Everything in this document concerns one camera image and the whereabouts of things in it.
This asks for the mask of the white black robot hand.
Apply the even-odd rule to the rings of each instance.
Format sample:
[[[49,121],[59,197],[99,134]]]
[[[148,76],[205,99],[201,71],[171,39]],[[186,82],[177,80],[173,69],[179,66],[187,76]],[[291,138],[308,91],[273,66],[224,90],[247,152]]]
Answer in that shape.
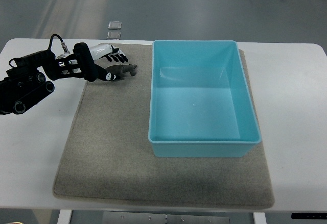
[[[118,48],[108,43],[100,43],[89,47],[86,43],[81,42],[74,45],[73,52],[76,64],[79,65],[76,78],[83,78],[93,82],[96,79],[102,81],[118,81],[123,77],[123,63],[128,62],[126,55]],[[113,65],[102,68],[95,63],[96,60],[106,58],[109,62],[119,62],[119,65]]]

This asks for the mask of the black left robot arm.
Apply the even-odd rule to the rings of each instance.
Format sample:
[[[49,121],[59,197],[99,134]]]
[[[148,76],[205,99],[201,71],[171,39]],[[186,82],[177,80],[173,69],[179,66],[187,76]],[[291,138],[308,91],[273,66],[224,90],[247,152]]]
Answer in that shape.
[[[52,81],[83,78],[81,67],[58,34],[50,37],[46,50],[8,62],[11,67],[1,80],[1,115],[20,115],[54,92]]]

